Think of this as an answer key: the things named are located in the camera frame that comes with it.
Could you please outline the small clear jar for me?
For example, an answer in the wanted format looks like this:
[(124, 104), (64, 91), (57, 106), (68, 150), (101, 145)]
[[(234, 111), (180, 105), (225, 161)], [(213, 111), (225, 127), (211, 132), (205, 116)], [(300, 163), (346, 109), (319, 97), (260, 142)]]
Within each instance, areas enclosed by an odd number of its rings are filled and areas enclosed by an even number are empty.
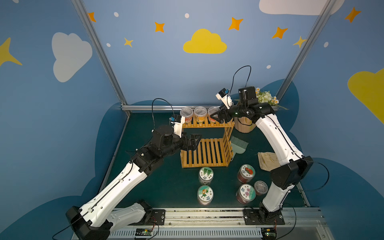
[(217, 120), (219, 119), (219, 116), (218, 116), (219, 111), (220, 111), (219, 107), (210, 107), (208, 109), (208, 120), (211, 124), (216, 123)]
[(194, 110), (189, 107), (182, 108), (180, 110), (180, 115), (185, 118), (185, 124), (189, 124), (192, 122)]
[(199, 106), (194, 109), (194, 118), (197, 123), (203, 123), (207, 116), (207, 109)]
[(257, 196), (265, 195), (269, 190), (268, 185), (264, 181), (256, 181), (254, 183), (254, 189)]

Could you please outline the bamboo two-tier shelf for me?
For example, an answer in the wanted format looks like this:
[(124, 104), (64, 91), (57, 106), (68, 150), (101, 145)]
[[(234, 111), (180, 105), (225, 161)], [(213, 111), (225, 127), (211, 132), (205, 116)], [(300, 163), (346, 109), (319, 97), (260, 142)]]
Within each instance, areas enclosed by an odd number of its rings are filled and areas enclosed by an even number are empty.
[(207, 117), (202, 123), (192, 120), (183, 124), (183, 129), (223, 129), (224, 134), (222, 138), (201, 139), (194, 151), (181, 151), (182, 168), (228, 167), (234, 156), (231, 146), (234, 126), (233, 121), (210, 123)]

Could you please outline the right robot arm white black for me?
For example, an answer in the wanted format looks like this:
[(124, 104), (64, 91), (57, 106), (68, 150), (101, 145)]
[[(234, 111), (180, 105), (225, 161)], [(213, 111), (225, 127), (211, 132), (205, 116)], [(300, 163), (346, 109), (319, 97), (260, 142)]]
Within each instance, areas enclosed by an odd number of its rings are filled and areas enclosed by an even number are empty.
[(214, 112), (214, 120), (229, 122), (233, 118), (246, 117), (256, 125), (272, 146), (280, 166), (271, 171), (271, 186), (260, 205), (260, 215), (272, 217), (280, 212), (290, 191), (306, 176), (313, 165), (293, 144), (269, 103), (259, 103), (254, 87), (239, 90), (240, 100), (234, 104), (230, 92), (222, 89), (216, 98), (223, 104)]

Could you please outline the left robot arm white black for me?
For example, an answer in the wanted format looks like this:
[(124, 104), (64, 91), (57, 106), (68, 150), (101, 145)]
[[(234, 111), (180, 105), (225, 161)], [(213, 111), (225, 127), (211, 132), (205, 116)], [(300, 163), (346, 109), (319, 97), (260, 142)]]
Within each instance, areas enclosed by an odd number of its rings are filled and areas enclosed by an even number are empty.
[(152, 207), (140, 200), (118, 210), (115, 207), (140, 182), (161, 166), (164, 158), (177, 151), (194, 151), (201, 135), (182, 132), (173, 126), (161, 126), (150, 141), (136, 151), (121, 172), (98, 195), (81, 207), (71, 207), (66, 217), (80, 240), (106, 240), (111, 232), (132, 224), (150, 223)]

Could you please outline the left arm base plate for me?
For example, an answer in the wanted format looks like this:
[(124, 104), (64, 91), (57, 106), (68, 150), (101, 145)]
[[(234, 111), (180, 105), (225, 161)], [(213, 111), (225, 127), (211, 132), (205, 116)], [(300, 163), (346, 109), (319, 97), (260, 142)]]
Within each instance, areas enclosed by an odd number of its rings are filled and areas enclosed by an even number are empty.
[(144, 217), (138, 222), (132, 224), (133, 226), (144, 226), (152, 225), (156, 223), (159, 226), (165, 224), (166, 210), (164, 209), (154, 209), (151, 212), (146, 212)]

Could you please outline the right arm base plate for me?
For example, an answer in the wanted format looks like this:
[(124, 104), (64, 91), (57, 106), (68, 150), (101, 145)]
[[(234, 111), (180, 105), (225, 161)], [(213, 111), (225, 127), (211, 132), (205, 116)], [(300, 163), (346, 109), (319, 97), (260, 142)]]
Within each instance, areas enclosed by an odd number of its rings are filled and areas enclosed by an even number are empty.
[(281, 210), (268, 212), (265, 209), (243, 209), (246, 225), (285, 225)]

